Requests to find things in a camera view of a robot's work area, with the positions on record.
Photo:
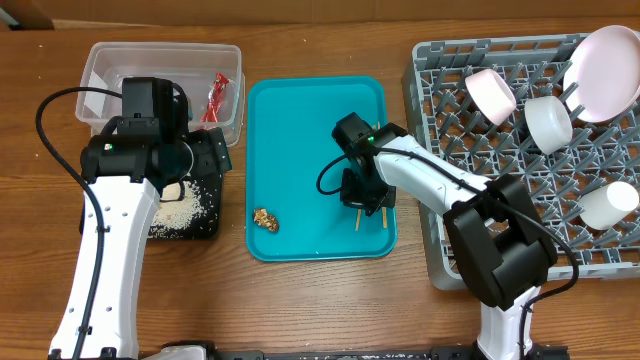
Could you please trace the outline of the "brown food scrap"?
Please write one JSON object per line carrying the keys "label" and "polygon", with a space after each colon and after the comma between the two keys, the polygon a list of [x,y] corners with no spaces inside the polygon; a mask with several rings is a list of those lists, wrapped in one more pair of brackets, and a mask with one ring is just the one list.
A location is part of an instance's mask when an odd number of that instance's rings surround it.
{"label": "brown food scrap", "polygon": [[270,214],[266,208],[256,208],[253,211],[253,222],[271,233],[277,233],[280,228],[277,218]]}

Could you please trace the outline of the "pink bowl with rice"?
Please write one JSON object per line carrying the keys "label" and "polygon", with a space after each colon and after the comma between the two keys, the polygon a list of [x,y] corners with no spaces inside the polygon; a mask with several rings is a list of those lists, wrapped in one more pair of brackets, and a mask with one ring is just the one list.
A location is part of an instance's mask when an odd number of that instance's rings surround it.
{"label": "pink bowl with rice", "polygon": [[496,71],[482,70],[464,82],[476,107],[494,125],[501,125],[515,111],[514,94]]}

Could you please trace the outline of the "grey bowl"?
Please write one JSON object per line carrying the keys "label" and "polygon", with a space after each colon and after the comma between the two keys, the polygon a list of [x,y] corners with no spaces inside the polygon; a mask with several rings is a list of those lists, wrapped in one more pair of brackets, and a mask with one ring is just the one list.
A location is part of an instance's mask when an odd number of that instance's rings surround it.
{"label": "grey bowl", "polygon": [[527,99],[524,104],[527,128],[536,146],[549,155],[568,145],[573,127],[564,104],[554,96]]}

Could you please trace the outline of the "white cup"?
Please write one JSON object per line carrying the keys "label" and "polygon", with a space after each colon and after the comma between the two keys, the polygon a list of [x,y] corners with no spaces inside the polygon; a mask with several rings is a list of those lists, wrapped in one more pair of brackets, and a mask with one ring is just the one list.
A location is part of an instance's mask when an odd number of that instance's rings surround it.
{"label": "white cup", "polygon": [[582,221],[596,230],[606,230],[639,206],[639,193],[629,183],[615,181],[584,195],[578,202]]}

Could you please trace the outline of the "white round plate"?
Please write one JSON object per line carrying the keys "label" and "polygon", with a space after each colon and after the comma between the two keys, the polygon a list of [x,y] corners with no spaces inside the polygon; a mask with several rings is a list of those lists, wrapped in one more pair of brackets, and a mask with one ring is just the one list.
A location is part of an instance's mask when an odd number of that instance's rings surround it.
{"label": "white round plate", "polygon": [[564,73],[565,104],[588,123],[620,115],[639,96],[639,32],[621,25],[588,35],[570,57]]}

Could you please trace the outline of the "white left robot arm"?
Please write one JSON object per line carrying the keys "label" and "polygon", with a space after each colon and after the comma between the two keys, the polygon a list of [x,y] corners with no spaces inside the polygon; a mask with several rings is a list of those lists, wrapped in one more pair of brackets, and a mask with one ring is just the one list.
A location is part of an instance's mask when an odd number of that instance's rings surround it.
{"label": "white left robot arm", "polygon": [[73,167],[44,139],[84,195],[82,240],[66,312],[51,359],[135,359],[137,305],[145,247],[161,196],[195,185],[204,212],[188,218],[194,238],[219,228],[224,175],[232,168],[221,129],[190,131],[189,100],[176,83],[126,78],[112,117]]}

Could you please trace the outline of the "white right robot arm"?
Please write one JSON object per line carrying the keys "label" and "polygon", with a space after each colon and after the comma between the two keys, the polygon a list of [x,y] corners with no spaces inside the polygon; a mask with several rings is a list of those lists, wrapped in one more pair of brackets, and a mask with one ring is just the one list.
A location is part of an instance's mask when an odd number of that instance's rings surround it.
{"label": "white right robot arm", "polygon": [[341,202],[366,215],[392,207],[401,189],[442,219],[458,272],[481,303],[477,359],[531,359],[531,306],[557,251],[524,185],[462,170],[427,151],[406,130],[374,129],[357,114],[332,137],[350,165]]}

